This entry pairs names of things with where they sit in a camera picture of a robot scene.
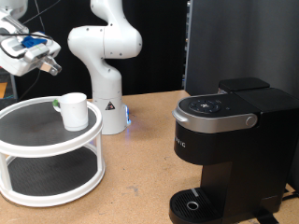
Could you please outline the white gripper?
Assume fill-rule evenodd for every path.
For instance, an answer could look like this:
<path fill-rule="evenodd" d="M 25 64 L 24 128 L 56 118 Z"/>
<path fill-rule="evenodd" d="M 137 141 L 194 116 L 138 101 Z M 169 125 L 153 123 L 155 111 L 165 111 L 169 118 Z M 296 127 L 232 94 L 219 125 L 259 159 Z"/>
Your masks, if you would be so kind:
<path fill-rule="evenodd" d="M 50 36 L 40 32 L 1 34 L 0 66 L 17 77 L 36 68 L 57 76 L 62 67 L 54 58 L 60 49 L 60 45 Z"/>

